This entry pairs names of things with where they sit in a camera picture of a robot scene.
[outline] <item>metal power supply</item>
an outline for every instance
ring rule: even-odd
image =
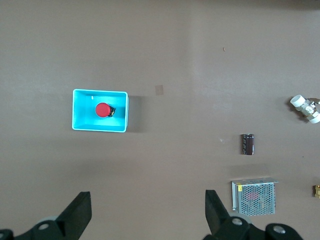
[[[271,177],[232,181],[232,209],[247,216],[274,214],[275,183]]]

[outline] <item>gray floor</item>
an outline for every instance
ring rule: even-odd
[[[206,189],[231,211],[231,180],[273,177],[253,223],[318,239],[320,123],[288,102],[320,97],[319,26],[313,0],[0,1],[0,228],[91,191],[82,240],[201,240]],[[72,130],[76,88],[128,92],[128,131]]]

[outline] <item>screw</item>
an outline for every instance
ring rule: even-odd
[[[239,218],[232,219],[232,223],[234,225],[237,225],[237,226],[241,226],[242,225],[242,221]]]
[[[41,224],[41,225],[38,227],[38,229],[39,229],[39,230],[45,230],[45,229],[47,229],[48,227],[49,227],[49,224],[44,223],[44,224]]]
[[[273,230],[278,234],[285,234],[286,230],[282,226],[274,226]]]

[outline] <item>blue tray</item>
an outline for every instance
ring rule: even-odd
[[[100,117],[96,106],[106,103],[115,108],[112,117]],[[129,97],[125,91],[73,90],[72,128],[83,131],[124,133],[128,126]]]

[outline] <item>red button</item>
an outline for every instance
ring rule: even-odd
[[[101,102],[95,107],[95,112],[99,117],[105,118],[111,112],[110,106],[104,102]]]

